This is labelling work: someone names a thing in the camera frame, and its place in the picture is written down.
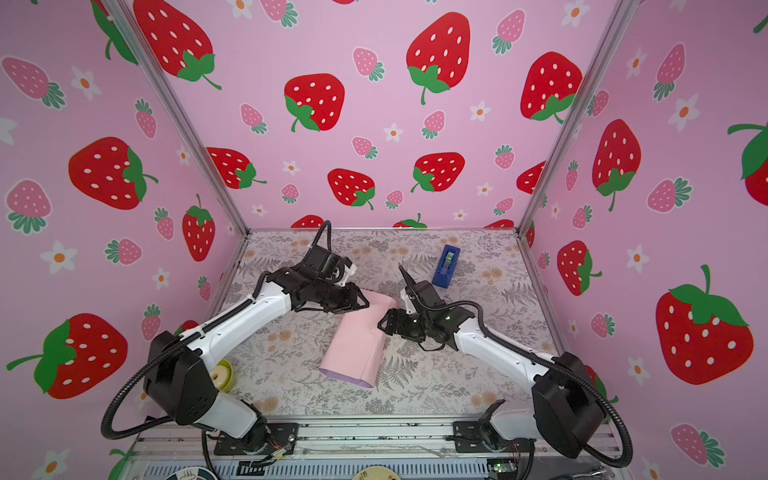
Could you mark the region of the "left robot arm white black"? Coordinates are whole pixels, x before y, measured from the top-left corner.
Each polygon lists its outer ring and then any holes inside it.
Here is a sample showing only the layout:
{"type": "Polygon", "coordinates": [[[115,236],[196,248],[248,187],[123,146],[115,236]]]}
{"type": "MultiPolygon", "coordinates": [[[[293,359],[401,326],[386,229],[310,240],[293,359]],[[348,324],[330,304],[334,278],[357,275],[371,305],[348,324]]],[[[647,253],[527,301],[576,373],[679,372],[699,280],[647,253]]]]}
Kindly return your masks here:
{"type": "Polygon", "coordinates": [[[234,440],[237,448],[259,451],[270,435],[266,419],[256,407],[217,388],[210,376],[213,369],[253,334],[290,312],[345,314],[369,307],[362,290],[350,279],[355,271],[349,258],[313,246],[298,264],[262,272],[254,291],[218,316],[178,336],[158,335],[147,363],[108,405],[101,421],[102,436],[118,440],[173,422],[217,430],[234,440]],[[165,414],[117,430],[113,426],[116,413],[137,385],[165,414]]]}

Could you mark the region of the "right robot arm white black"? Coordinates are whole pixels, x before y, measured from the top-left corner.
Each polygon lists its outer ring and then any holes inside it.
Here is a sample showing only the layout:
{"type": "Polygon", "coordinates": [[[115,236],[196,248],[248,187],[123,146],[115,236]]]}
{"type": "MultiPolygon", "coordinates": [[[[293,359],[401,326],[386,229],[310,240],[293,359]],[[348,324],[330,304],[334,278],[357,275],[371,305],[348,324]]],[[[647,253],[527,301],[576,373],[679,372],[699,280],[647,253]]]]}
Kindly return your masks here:
{"type": "Polygon", "coordinates": [[[380,331],[418,344],[431,339],[441,349],[470,355],[529,388],[539,436],[562,456],[574,459],[587,453],[614,468],[631,464],[629,429],[577,356],[538,353],[488,326],[479,303],[446,302],[427,281],[405,287],[402,296],[406,307],[389,309],[377,324],[380,331]],[[614,457],[590,445],[605,419],[613,422],[620,440],[620,454],[614,457]]]}

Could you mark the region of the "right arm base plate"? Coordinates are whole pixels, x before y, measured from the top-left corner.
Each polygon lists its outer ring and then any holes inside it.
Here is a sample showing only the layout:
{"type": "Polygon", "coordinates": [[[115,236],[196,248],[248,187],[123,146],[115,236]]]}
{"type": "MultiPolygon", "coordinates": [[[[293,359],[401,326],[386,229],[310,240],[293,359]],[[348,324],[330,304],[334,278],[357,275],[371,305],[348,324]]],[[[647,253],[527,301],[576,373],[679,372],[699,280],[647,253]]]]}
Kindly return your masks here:
{"type": "Polygon", "coordinates": [[[497,400],[479,417],[452,423],[446,439],[459,453],[530,453],[538,438],[533,410],[497,400]]]}

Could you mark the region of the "purple wrapping paper sheet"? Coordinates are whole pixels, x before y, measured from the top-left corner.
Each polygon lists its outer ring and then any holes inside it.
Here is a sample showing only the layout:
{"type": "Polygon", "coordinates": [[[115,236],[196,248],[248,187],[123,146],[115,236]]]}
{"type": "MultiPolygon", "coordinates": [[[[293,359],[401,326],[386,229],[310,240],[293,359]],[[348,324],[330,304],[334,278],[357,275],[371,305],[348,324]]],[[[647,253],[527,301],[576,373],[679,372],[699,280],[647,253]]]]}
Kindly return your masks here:
{"type": "Polygon", "coordinates": [[[368,290],[363,294],[369,306],[343,315],[319,370],[329,378],[373,388],[386,338],[378,323],[397,306],[397,301],[368,290]]]}

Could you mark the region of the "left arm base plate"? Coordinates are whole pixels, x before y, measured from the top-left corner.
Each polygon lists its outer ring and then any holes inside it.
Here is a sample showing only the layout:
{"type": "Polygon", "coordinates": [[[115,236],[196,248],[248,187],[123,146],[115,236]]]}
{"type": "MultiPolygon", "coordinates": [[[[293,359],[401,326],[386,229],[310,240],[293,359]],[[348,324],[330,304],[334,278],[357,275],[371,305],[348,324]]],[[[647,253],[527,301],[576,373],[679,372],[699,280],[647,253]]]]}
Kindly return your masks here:
{"type": "Polygon", "coordinates": [[[257,424],[255,429],[241,439],[221,434],[216,441],[214,454],[217,456],[291,455],[296,447],[299,424],[291,422],[269,422],[257,424]]]}

